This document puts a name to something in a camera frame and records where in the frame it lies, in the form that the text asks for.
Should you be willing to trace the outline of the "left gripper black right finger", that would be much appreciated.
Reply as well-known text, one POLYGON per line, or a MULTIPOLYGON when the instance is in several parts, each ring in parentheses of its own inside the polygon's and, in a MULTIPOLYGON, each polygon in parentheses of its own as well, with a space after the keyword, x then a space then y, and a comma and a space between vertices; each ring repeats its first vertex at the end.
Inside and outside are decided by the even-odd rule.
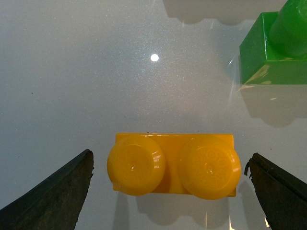
POLYGON ((307 184, 254 153, 244 175, 250 173, 257 199, 272 230, 307 228, 307 184))

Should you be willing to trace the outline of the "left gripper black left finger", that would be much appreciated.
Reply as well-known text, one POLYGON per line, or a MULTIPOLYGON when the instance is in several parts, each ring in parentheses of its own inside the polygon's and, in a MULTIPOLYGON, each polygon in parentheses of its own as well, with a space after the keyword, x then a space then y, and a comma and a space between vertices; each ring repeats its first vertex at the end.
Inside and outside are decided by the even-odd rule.
POLYGON ((86 149, 0 211, 2 230, 73 230, 86 199, 94 155, 86 149))

